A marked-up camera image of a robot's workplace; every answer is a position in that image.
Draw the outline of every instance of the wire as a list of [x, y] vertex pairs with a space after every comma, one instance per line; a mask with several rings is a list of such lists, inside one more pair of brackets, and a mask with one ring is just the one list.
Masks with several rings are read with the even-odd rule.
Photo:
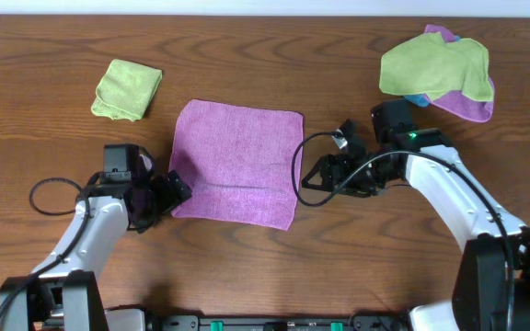
[[72, 211], [61, 211], [61, 212], [50, 212], [50, 211], [43, 211], [40, 208], [36, 207], [36, 204], [34, 203], [34, 199], [33, 199], [34, 198], [34, 193], [36, 192], [36, 190], [39, 187], [41, 187], [42, 185], [44, 185], [44, 184], [54, 183], [54, 182], [66, 183], [66, 184], [69, 184], [69, 185], [73, 186], [77, 190], [79, 190], [79, 195], [81, 196], [81, 198], [83, 199], [83, 201], [85, 203], [85, 213], [83, 214], [83, 221], [81, 222], [81, 225], [79, 226], [79, 229], [77, 230], [75, 236], [73, 237], [73, 239], [71, 240], [69, 245], [65, 248], [65, 250], [61, 254], [56, 256], [56, 259], [53, 262], [51, 262], [47, 266], [44, 266], [43, 268], [39, 269], [38, 271], [35, 271], [35, 272], [32, 272], [31, 274], [29, 274], [27, 280], [24, 280], [24, 282], [22, 282], [20, 285], [18, 285], [14, 289], [13, 292], [11, 292], [9, 295], [7, 295], [6, 299], [0, 305], [0, 320], [4, 316], [4, 314], [6, 313], [6, 310], [9, 308], [9, 305], [11, 304], [11, 302], [13, 302], [13, 300], [17, 297], [18, 294], [20, 294], [30, 284], [32, 284], [35, 280], [37, 280], [40, 277], [41, 274], [43, 274], [46, 271], [58, 266], [61, 263], [64, 263], [65, 257], [68, 256], [71, 253], [71, 251], [73, 251], [73, 249], [75, 248], [75, 246], [77, 245], [77, 243], [81, 239], [81, 236], [83, 235], [83, 232], [86, 229], [87, 223], [89, 222], [89, 216], [91, 214], [91, 206], [89, 204], [89, 198], [86, 196], [86, 194], [83, 191], [83, 189], [71, 179], [66, 179], [66, 178], [62, 178], [62, 177], [53, 177], [53, 178], [46, 178], [46, 179], [43, 179], [43, 180], [39, 181], [38, 183], [36, 183], [36, 185], [34, 185], [34, 187], [32, 188], [32, 190], [29, 193], [29, 204], [30, 204], [30, 206], [32, 206], [32, 208], [35, 211], [37, 211], [37, 212], [39, 212], [41, 214], [44, 214], [44, 215], [49, 215], [49, 216], [60, 216], [60, 215], [66, 215], [68, 213], [75, 212], [75, 210], [72, 210]]
[[341, 190], [345, 188], [347, 184], [355, 177], [359, 172], [364, 170], [367, 166], [369, 166], [371, 163], [382, 159], [384, 157], [387, 157], [389, 155], [394, 154], [405, 154], [405, 155], [413, 155], [422, 157], [428, 160], [431, 160], [441, 166], [444, 166], [448, 171], [451, 171], [458, 175], [468, 186], [469, 188], [476, 193], [476, 196], [478, 196], [478, 199], [486, 206], [486, 209], [492, 216], [493, 221], [498, 226], [499, 231], [501, 232], [501, 238], [504, 243], [503, 245], [503, 251], [504, 251], [504, 257], [506, 259], [507, 263], [507, 300], [508, 300], [508, 307], [507, 307], [507, 315], [506, 315], [506, 330], [510, 331], [513, 326], [513, 308], [514, 308], [514, 261], [513, 261], [513, 253], [511, 249], [511, 242], [508, 238], [508, 234], [506, 233], [506, 229], [504, 228], [504, 225], [502, 224], [501, 216], [494, 210], [494, 207], [491, 205], [491, 203], [488, 201], [488, 199], [484, 196], [484, 194], [481, 192], [481, 190], [476, 187], [476, 185], [464, 174], [462, 173], [457, 167], [453, 164], [449, 164], [448, 162], [444, 161], [443, 159], [439, 157], [435, 157], [429, 154], [425, 153], [419, 153], [419, 152], [412, 152], [412, 151], [389, 151], [382, 154], [379, 154], [375, 157], [372, 157], [370, 160], [365, 162], [364, 164], [360, 165], [357, 169], [355, 169], [345, 180], [343, 180], [326, 198], [324, 198], [322, 201], [317, 203], [310, 203], [304, 201], [299, 193], [298, 189], [295, 186], [295, 174], [294, 174], [294, 167], [295, 167], [295, 158], [298, 154], [298, 151], [304, 146], [304, 144], [309, 141], [310, 139], [316, 137], [317, 135], [324, 135], [329, 134], [328, 132], [321, 132], [317, 134], [313, 134], [312, 136], [308, 137], [308, 139], [304, 140], [302, 143], [300, 143], [294, 153], [294, 159], [292, 160], [292, 184], [294, 186], [294, 192], [297, 196], [297, 198], [300, 200], [300, 202], [304, 203], [306, 206], [311, 207], [319, 207], [324, 205], [325, 203], [329, 202], [335, 195], [337, 195]]

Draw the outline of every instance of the robotic arm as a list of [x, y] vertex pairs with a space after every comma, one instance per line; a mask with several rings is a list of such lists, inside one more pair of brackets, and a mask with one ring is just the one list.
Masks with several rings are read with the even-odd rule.
[[[368, 198], [389, 181], [408, 181], [436, 209], [463, 251], [451, 301], [396, 316], [349, 319], [158, 318], [142, 309], [105, 311], [96, 277], [116, 241], [128, 230], [144, 232], [191, 194], [175, 172], [153, 177], [152, 158], [138, 146], [109, 145], [104, 171], [89, 180], [82, 195], [89, 208], [83, 198], [77, 202], [63, 238], [31, 275], [46, 270], [28, 286], [22, 286], [24, 277], [9, 278], [1, 287], [0, 304], [13, 298], [2, 311], [1, 329], [31, 331], [34, 322], [43, 322], [45, 328], [67, 331], [502, 331], [510, 315], [513, 331], [530, 330], [530, 229], [471, 176], [439, 130], [418, 129], [406, 101], [375, 107], [372, 121], [377, 153], [365, 151], [348, 120], [333, 134], [342, 153], [321, 157], [302, 186]], [[321, 176], [321, 184], [309, 182], [315, 175]], [[85, 215], [90, 219], [81, 232]], [[48, 268], [59, 255], [62, 263]], [[515, 279], [518, 271], [522, 273]]]

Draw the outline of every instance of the green cloth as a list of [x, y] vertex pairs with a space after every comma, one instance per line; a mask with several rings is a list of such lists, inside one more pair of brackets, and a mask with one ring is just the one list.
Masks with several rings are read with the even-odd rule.
[[424, 33], [382, 56], [379, 88], [397, 96], [425, 93], [431, 100], [452, 90], [479, 102], [494, 100], [488, 50], [463, 38], [446, 43], [441, 32]]
[[96, 88], [91, 112], [112, 120], [139, 120], [162, 78], [163, 73], [158, 69], [113, 60]]

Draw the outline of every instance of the purple cloth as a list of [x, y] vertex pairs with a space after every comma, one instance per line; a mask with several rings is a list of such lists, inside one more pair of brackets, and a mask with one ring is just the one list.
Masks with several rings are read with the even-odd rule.
[[[441, 32], [445, 42], [456, 42], [455, 35], [444, 27], [429, 24], [424, 29], [424, 33], [436, 32]], [[489, 77], [488, 80], [492, 85], [492, 89], [494, 89], [492, 78]], [[433, 105], [456, 114], [465, 120], [485, 122], [492, 118], [492, 113], [494, 112], [493, 100], [490, 102], [477, 102], [461, 94], [461, 91], [447, 92], [447, 94], [436, 100], [430, 100], [426, 94], [424, 97]]]
[[[292, 111], [192, 100], [177, 119], [169, 165], [192, 193], [172, 215], [287, 230], [297, 202], [290, 169], [303, 122]], [[301, 160], [300, 152], [298, 178]]]

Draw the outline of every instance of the wood grain surface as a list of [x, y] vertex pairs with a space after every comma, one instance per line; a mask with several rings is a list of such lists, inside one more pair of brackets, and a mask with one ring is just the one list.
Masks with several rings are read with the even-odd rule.
[[[141, 144], [166, 170], [176, 119], [191, 99], [298, 111], [305, 134], [352, 118], [374, 149], [369, 109], [393, 98], [378, 89], [380, 58], [427, 23], [490, 50], [496, 108], [484, 124], [433, 107], [415, 108], [415, 120], [449, 135], [475, 177], [530, 225], [530, 19], [0, 17], [0, 285], [40, 263], [71, 221], [29, 207], [34, 183], [85, 183], [102, 167], [106, 143]], [[165, 73], [143, 120], [89, 110], [115, 58]], [[307, 146], [303, 172], [334, 148]], [[37, 202], [60, 211], [74, 196], [51, 185]], [[106, 306], [144, 302], [164, 314], [349, 315], [450, 297], [460, 257], [421, 194], [393, 188], [299, 206], [288, 232], [166, 219], [126, 234], [98, 283]]]

